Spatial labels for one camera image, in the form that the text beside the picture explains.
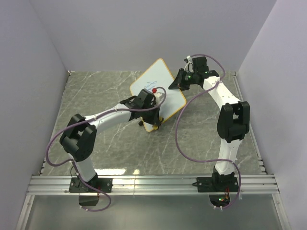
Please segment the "yellow whiteboard eraser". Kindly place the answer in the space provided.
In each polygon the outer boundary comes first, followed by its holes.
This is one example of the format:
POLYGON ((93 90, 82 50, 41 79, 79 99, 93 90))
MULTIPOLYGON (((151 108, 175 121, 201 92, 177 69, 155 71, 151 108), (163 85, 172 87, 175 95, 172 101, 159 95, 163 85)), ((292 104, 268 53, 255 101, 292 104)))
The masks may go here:
POLYGON ((154 124, 153 124, 153 129, 154 130, 158 130, 161 126, 161 124, 163 123, 164 118, 163 117, 159 117, 159 119, 157 119, 154 124))

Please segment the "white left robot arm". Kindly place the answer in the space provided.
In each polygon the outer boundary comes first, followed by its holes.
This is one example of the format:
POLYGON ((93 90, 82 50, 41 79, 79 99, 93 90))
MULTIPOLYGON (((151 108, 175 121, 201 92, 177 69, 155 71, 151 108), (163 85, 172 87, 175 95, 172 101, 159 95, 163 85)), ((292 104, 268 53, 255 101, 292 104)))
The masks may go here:
POLYGON ((111 109, 90 116, 76 114, 70 119, 59 142, 72 159, 81 189, 91 193, 101 188, 91 155, 98 147, 97 140, 109 139, 104 132, 139 118, 143 123, 159 127, 165 97, 165 90, 160 87, 151 91, 142 89, 138 95, 120 101, 111 109))

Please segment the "yellow-framed whiteboard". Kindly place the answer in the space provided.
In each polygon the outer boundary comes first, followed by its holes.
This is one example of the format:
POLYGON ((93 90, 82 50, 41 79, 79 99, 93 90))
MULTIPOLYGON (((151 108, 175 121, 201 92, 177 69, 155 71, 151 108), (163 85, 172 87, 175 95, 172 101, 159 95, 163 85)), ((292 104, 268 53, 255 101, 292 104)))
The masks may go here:
POLYGON ((160 106, 159 117, 166 121, 187 103, 187 99, 180 90, 168 88, 174 79, 164 60, 160 58, 130 85, 130 93, 138 95, 142 89, 152 91, 153 88, 163 87, 165 91, 157 90, 166 94, 165 101, 160 106))

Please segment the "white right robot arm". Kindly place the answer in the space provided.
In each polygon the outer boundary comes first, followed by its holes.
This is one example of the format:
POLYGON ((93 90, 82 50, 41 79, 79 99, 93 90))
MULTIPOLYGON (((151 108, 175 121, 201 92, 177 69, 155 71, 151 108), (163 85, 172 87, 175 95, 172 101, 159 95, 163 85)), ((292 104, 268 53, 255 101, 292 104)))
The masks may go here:
POLYGON ((198 177, 193 186, 198 192, 238 192, 240 179, 235 177, 238 148, 249 132, 250 105, 234 96, 224 85, 215 70, 207 65, 208 55, 196 54, 185 58, 186 65, 168 87, 170 90, 189 90, 191 85, 199 85, 217 104, 220 113, 217 133, 221 139, 219 156, 211 177, 198 177))

